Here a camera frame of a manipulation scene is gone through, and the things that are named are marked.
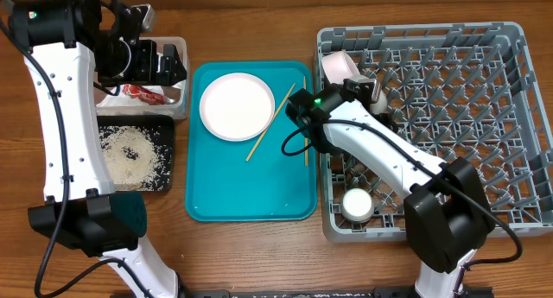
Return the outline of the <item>rice pile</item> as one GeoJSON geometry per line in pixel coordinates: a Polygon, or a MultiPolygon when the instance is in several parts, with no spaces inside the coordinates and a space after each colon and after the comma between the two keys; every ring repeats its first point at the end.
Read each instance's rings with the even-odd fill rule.
{"type": "Polygon", "coordinates": [[[173,148],[161,142],[161,127],[101,126],[100,144],[119,192],[161,192],[169,186],[173,148]]]}

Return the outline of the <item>red snack wrapper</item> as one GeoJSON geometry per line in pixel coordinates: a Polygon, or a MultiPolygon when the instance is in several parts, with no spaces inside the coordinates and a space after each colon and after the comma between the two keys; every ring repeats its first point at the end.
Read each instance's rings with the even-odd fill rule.
{"type": "Polygon", "coordinates": [[[139,99],[148,105],[165,105],[170,100],[163,94],[152,92],[142,86],[124,85],[123,93],[131,98],[139,99]]]}

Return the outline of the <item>white paper cup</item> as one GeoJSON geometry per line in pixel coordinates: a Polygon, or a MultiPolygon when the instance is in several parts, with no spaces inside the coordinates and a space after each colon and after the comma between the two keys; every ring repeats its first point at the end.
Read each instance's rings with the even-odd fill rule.
{"type": "Polygon", "coordinates": [[[348,190],[341,202],[341,213],[353,223],[365,223],[374,212],[372,196],[362,188],[348,190]]]}

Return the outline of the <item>pink bowl with rice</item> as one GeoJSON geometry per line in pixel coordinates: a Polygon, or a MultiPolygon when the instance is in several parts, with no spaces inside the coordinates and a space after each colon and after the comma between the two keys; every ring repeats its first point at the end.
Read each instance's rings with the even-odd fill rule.
{"type": "Polygon", "coordinates": [[[344,79],[359,75],[353,59],[344,51],[334,52],[321,59],[322,70],[329,84],[341,85],[344,79]]]}

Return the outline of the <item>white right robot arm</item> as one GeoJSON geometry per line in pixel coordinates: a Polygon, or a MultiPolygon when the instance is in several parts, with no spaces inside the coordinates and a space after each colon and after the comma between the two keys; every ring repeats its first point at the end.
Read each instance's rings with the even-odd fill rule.
{"type": "Polygon", "coordinates": [[[397,134],[387,113],[370,111],[378,101],[375,79],[344,79],[313,94],[301,89],[288,98],[286,116],[311,147],[321,153],[348,153],[361,161],[398,195],[404,206],[410,248],[421,272],[410,288],[386,288],[402,297],[490,297],[488,288],[472,289],[463,278],[482,262],[475,252],[500,226],[513,240],[509,257],[519,259],[523,246],[516,233],[492,214],[476,168],[458,157],[452,162],[420,150],[397,134]]]}

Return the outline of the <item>grey-white bowl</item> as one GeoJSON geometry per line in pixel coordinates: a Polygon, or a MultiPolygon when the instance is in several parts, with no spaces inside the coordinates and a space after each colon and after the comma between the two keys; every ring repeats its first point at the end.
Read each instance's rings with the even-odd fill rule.
{"type": "Polygon", "coordinates": [[[371,95],[369,112],[371,114],[385,113],[388,107],[387,97],[383,91],[375,89],[371,95]]]}

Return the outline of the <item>white paper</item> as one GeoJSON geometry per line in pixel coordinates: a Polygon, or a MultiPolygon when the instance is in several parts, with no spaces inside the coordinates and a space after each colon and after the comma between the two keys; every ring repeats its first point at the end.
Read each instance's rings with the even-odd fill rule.
{"type": "MultiPolygon", "coordinates": [[[[142,86],[152,92],[160,93],[165,95],[170,103],[166,105],[175,104],[181,96],[181,89],[183,81],[177,82],[173,86],[142,86]]],[[[140,101],[139,99],[131,98],[123,93],[124,85],[120,86],[120,93],[117,96],[106,95],[102,99],[97,107],[110,107],[110,106],[148,106],[148,104],[140,101]]]]}

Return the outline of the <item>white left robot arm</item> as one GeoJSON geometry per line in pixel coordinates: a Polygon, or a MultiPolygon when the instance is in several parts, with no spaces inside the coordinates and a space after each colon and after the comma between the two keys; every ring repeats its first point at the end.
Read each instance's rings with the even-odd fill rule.
{"type": "Polygon", "coordinates": [[[120,193],[105,164],[93,92],[172,86],[187,69],[177,47],[147,38],[155,12],[120,0],[16,3],[1,29],[22,53],[38,101],[46,156],[44,202],[28,210],[51,245],[108,265],[137,297],[186,297],[149,241],[140,193],[120,193]]]}

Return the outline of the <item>large white plate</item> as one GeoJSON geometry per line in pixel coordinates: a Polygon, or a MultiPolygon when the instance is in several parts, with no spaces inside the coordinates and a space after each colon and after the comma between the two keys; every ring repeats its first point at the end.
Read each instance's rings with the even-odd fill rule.
{"type": "Polygon", "coordinates": [[[209,84],[200,98],[200,119],[219,139],[242,142],[261,134],[275,113],[269,86],[249,73],[228,73],[209,84]]]}

